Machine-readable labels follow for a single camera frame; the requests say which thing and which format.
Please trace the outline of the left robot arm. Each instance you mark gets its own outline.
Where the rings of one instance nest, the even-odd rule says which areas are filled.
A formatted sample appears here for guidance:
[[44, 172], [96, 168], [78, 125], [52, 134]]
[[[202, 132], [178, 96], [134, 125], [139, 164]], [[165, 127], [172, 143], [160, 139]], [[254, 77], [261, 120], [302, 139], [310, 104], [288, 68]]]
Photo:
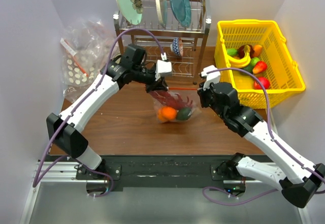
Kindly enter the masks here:
[[88, 144], [82, 132], [95, 112], [114, 94], [132, 81], [142, 83], [146, 91], [166, 91], [165, 77], [172, 74], [172, 64], [165, 54], [147, 68], [144, 48], [130, 44], [124, 54], [109, 60], [87, 90], [59, 115], [51, 113], [47, 119], [50, 141], [67, 155], [85, 165], [93, 179], [101, 179], [107, 172], [104, 159]]

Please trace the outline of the toy orange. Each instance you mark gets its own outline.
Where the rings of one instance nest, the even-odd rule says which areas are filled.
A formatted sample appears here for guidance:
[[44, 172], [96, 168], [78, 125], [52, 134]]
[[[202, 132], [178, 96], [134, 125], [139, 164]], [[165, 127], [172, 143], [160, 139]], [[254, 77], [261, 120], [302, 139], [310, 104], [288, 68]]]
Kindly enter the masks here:
[[158, 119], [162, 122], [172, 121], [176, 119], [176, 116], [177, 116], [177, 110], [168, 106], [161, 107], [157, 113]]

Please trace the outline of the dark green toy avocado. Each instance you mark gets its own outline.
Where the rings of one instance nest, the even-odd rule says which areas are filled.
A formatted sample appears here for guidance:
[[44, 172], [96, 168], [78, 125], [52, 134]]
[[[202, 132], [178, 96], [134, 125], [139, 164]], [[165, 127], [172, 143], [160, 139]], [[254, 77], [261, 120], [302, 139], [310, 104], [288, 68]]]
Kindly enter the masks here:
[[184, 107], [177, 112], [176, 120], [186, 121], [189, 120], [192, 116], [192, 109], [189, 107]]

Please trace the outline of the clear zip bag orange zipper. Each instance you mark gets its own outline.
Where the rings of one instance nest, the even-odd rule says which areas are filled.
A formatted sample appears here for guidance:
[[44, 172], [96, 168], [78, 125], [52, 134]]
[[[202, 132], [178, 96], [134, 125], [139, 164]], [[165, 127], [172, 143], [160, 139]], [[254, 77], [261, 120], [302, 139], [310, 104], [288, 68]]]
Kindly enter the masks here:
[[195, 88], [170, 87], [167, 91], [156, 90], [149, 94], [159, 123], [186, 122], [201, 113]]

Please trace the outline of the red toy lobster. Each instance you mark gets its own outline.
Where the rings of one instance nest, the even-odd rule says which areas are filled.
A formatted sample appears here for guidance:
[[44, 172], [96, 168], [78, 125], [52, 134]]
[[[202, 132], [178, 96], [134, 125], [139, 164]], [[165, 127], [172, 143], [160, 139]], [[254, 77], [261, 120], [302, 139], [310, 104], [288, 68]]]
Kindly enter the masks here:
[[190, 100], [189, 97], [184, 100], [179, 93], [158, 90], [150, 92], [150, 95], [163, 106], [172, 107], [176, 110], [184, 107], [193, 108], [193, 100]]

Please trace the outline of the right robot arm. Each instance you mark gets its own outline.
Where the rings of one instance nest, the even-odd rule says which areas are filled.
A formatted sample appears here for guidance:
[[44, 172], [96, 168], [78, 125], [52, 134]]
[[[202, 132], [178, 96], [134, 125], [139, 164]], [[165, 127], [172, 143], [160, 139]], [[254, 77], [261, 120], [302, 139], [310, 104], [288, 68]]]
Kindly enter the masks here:
[[227, 82], [199, 84], [197, 93], [203, 108], [211, 108], [229, 130], [262, 150], [276, 165], [257, 162], [236, 153], [216, 168], [216, 172], [237, 180], [253, 178], [280, 191], [298, 208], [306, 207], [324, 178], [324, 164], [307, 160], [277, 134], [254, 109], [240, 104], [237, 91]]

